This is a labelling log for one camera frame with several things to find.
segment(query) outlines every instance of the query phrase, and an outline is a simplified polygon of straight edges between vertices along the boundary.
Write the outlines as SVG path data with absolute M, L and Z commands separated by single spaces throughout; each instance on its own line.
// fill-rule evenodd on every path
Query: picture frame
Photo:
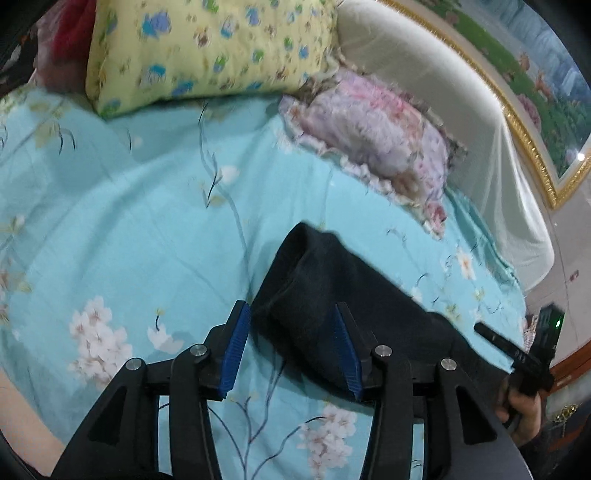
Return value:
M 591 89 L 546 21 L 524 0 L 380 1 L 482 78 L 548 206 L 563 205 L 591 170 Z

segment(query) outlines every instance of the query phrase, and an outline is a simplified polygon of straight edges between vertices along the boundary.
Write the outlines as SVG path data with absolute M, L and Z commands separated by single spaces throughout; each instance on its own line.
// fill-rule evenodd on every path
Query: human hand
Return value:
M 499 390 L 499 396 L 495 408 L 496 416 L 505 423 L 509 420 L 509 412 L 503 406 L 508 396 L 509 404 L 521 413 L 521 420 L 511 438 L 518 447 L 525 445 L 538 436 L 542 425 L 542 401 L 540 395 L 534 398 L 520 393 L 516 388 L 508 388 L 508 381 L 505 380 Z

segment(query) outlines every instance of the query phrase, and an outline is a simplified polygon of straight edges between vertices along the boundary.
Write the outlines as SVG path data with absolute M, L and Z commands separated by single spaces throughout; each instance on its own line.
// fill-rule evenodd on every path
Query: bed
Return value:
M 471 153 L 446 190 L 442 240 L 293 143 L 277 95 L 171 102 L 106 122 L 81 97 L 30 86 L 0 100 L 0 364 L 61 441 L 127 359 L 172 358 L 223 323 L 236 299 L 251 301 L 300 221 L 337 232 L 509 371 L 509 359 L 479 339 L 473 324 L 483 320 L 522 345 L 523 282 L 543 276 L 549 256 L 536 264 L 524 251 L 537 245 L 548 253 L 551 246 L 501 107 L 452 51 L 385 5 L 346 0 L 339 34 L 349 59 L 416 87 L 413 93 L 465 136 Z M 397 48 L 382 51 L 378 42 Z M 428 51 L 455 68 L 427 69 Z M 402 61 L 405 68 L 395 68 Z M 427 78 L 449 95 L 434 94 Z M 460 81 L 470 82 L 470 95 Z M 459 95 L 461 102 L 450 100 Z M 479 185 L 483 172 L 496 192 Z M 504 215 L 508 204 L 519 213 Z M 90 349 L 79 335 L 88 322 L 102 332 Z M 99 355 L 108 360 L 94 361 Z M 223 477 L 359 478 L 372 409 L 284 368 L 271 345 L 255 349 L 249 340 L 234 390 L 211 404 Z M 160 462 L 167 472 L 162 404 Z M 323 456 L 337 420 L 338 455 Z M 421 478 L 422 459 L 416 425 L 413 478 Z

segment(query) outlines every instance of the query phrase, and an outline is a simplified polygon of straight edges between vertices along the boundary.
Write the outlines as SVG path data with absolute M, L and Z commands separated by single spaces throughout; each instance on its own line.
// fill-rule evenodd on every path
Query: white fabric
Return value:
M 450 181 L 471 198 L 531 290 L 550 271 L 554 250 L 495 95 L 445 43 L 386 5 L 345 0 L 338 13 L 345 57 L 426 100 L 468 147 Z

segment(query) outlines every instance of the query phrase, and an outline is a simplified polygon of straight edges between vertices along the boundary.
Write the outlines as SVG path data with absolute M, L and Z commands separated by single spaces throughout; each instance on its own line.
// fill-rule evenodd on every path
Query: gold picture frame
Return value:
M 486 71 L 482 64 L 486 62 L 484 57 L 476 60 L 467 52 L 468 48 L 453 38 L 454 36 L 461 36 L 459 32 L 454 30 L 451 25 L 449 28 L 436 25 L 436 23 L 440 24 L 444 22 L 435 22 L 434 17 L 436 14 L 416 0 L 403 0 L 404 3 L 398 0 L 378 1 L 431 32 L 432 35 L 455 51 L 482 78 L 501 103 L 507 123 L 517 141 L 517 147 L 529 159 L 532 169 L 537 173 L 537 180 L 544 190 L 549 207 L 557 209 L 563 205 L 591 170 L 591 137 L 589 137 L 589 140 L 585 143 L 584 150 L 581 152 L 584 158 L 575 161 L 565 174 L 559 178 L 550 156 L 546 155 L 548 158 L 544 158 L 542 154 L 543 151 L 547 153 L 545 146 L 543 144 L 539 145 L 540 141 L 536 141 L 526 127 L 524 120 L 515 109 L 514 105 L 519 104 L 517 96 L 511 91 L 508 85 L 506 88 L 501 88 L 500 83 L 502 79 L 498 81 Z M 434 21 L 429 20 L 429 16 L 431 15 Z

